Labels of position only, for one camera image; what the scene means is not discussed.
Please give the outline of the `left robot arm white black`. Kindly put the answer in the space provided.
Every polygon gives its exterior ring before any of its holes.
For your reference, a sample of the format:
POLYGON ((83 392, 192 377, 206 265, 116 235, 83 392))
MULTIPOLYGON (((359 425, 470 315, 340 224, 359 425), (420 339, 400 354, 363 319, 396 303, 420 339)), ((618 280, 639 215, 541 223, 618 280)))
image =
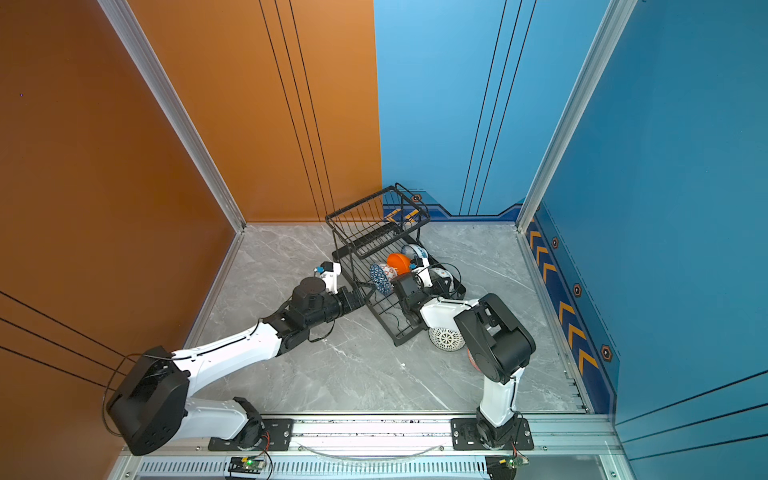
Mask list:
POLYGON ((135 456, 187 438, 210 438, 239 450, 264 444, 266 426, 245 398, 205 400, 197 392, 250 365, 277 358, 309 340, 313 327, 363 307, 370 284, 331 289, 306 277, 276 311, 234 335, 192 349, 155 347, 136 363, 105 403, 106 414, 135 456))

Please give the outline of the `dark blue patterned bowl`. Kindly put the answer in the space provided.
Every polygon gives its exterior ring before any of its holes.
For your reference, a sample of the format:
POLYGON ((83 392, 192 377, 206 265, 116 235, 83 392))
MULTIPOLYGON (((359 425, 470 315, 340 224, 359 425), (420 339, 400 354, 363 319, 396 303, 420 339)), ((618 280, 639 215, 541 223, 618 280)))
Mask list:
POLYGON ((393 293, 394 286, 392 281, 397 277, 395 272, 390 269, 386 263, 371 264, 369 275, 376 290, 383 296, 393 293))

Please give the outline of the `blue floral white bowl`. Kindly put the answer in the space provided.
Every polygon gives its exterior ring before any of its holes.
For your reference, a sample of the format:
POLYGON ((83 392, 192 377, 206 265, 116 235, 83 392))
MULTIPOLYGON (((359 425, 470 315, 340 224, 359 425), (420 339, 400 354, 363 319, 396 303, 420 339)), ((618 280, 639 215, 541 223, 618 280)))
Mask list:
POLYGON ((410 262, 411 268, 422 268, 429 265, 427 250, 418 244, 406 244, 401 248, 401 254, 410 262))

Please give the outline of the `black wire dish rack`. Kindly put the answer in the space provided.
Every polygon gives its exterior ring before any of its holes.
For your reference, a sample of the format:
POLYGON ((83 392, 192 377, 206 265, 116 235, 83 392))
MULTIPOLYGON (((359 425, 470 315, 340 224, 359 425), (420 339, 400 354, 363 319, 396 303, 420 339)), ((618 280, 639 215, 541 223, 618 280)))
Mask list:
POLYGON ((394 345, 430 329, 421 309, 466 294, 457 267, 438 261, 421 241, 431 216, 421 197, 396 183, 325 217, 342 275, 363 290, 366 305, 394 345))

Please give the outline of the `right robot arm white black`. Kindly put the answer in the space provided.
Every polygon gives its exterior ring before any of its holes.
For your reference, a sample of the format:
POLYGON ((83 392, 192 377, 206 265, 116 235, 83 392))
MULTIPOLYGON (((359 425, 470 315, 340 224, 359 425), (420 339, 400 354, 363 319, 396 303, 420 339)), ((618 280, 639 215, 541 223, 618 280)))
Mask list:
POLYGON ((451 421, 454 448, 533 450, 516 395, 536 343, 501 298, 493 293, 469 300, 436 296, 413 273, 394 278, 392 288, 406 318, 424 326, 434 346, 449 352, 465 348, 484 376, 475 417, 451 421))

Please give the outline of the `orange plastic bowl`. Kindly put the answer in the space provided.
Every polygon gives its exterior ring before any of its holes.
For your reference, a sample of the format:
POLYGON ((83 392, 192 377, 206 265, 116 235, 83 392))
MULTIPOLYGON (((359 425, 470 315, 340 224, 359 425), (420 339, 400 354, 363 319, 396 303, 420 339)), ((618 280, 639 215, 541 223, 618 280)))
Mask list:
POLYGON ((392 253, 387 257, 387 266, 400 276, 411 271, 411 260, 402 253, 392 253))

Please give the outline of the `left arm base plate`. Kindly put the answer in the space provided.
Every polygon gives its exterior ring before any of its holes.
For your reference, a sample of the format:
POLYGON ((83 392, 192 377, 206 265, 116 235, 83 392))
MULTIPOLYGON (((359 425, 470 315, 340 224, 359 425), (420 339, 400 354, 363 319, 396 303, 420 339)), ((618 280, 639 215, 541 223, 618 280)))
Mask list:
POLYGON ((292 418, 267 418, 262 421, 259 436, 255 437, 253 445, 245 447, 238 438, 211 438, 207 449, 214 452, 286 452, 290 447, 294 424, 292 418))

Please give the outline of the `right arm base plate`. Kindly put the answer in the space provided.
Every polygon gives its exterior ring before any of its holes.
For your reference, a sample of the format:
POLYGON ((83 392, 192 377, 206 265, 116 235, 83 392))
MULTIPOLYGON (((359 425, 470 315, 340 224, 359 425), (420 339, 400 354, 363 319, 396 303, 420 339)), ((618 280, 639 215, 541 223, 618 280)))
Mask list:
POLYGON ((457 451, 532 451, 535 448, 529 422, 522 416, 514 416, 501 427, 478 418, 454 418, 450 425, 453 448, 457 451))

